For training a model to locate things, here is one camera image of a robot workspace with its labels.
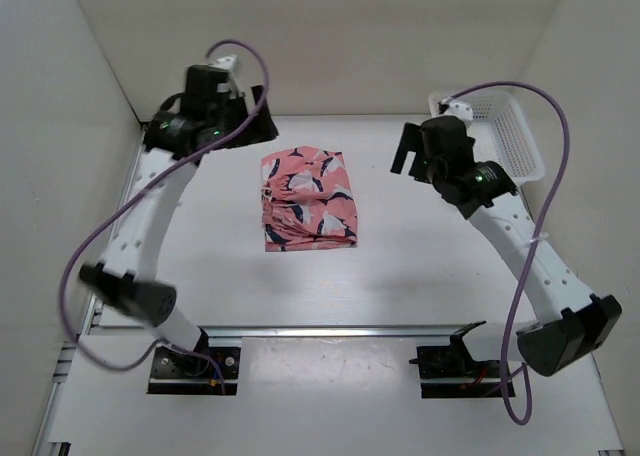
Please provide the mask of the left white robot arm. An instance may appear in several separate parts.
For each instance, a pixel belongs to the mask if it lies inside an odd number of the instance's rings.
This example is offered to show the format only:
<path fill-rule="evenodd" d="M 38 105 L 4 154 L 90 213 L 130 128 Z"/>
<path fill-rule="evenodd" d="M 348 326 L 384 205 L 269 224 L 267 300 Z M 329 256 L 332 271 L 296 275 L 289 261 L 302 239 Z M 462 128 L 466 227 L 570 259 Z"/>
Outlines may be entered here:
<path fill-rule="evenodd" d="M 168 227 L 200 166 L 202 148 L 217 142 L 231 149 L 278 135 L 261 86 L 251 89 L 257 114 L 248 116 L 238 66 L 236 57 L 227 56 L 187 69 L 183 91 L 162 103 L 146 130 L 135 194 L 115 238 L 79 272 L 105 305 L 178 347 L 175 364 L 188 376 L 206 371 L 210 353 L 203 330 L 178 309 L 176 288 L 156 278 Z"/>

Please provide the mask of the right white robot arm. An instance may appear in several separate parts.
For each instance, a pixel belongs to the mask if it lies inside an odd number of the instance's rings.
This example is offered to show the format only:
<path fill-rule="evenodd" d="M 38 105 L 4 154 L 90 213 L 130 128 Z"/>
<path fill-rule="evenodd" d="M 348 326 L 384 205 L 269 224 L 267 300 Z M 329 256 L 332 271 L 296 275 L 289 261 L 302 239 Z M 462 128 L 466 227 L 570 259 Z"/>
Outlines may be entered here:
<path fill-rule="evenodd" d="M 518 187 L 495 161 L 474 158 L 475 141 L 455 116 L 405 124 L 391 170 L 431 185 L 498 252 L 527 296 L 535 320 L 516 332 L 518 359 L 550 377 L 602 346 L 622 314 L 596 295 L 535 234 Z"/>

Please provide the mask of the pink shark print shorts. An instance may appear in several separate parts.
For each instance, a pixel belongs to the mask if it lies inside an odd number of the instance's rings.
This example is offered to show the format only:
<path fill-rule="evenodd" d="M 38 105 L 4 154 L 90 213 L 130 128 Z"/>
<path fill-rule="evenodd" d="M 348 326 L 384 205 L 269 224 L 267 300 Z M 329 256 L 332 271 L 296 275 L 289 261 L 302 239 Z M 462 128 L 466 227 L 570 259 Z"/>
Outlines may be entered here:
<path fill-rule="evenodd" d="M 298 146 L 261 160 L 267 252 L 328 250 L 358 243 L 358 214 L 343 153 Z"/>

